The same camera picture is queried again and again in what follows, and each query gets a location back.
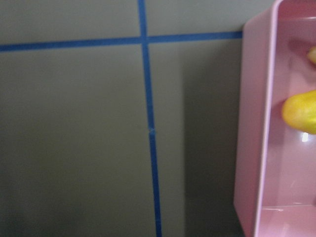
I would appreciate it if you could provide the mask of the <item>brown toy ginger root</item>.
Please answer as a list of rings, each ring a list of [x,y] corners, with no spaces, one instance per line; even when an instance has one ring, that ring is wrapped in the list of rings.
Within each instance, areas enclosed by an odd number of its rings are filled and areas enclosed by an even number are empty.
[[[316,64],[316,47],[315,46],[309,49],[307,53],[307,58],[311,63],[313,63],[314,65]]]

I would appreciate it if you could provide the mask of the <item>yellow toy potato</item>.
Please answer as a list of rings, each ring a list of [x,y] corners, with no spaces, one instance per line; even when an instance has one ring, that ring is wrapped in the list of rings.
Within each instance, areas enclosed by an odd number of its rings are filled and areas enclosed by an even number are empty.
[[[283,121],[293,129],[316,134],[316,91],[293,95],[281,109]]]

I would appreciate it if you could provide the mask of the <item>pink plastic bin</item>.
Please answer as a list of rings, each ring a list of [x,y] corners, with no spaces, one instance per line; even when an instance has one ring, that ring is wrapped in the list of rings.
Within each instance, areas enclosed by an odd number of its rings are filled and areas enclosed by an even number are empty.
[[[247,237],[316,234],[316,137],[284,101],[316,87],[316,3],[277,0],[243,27],[234,207]]]

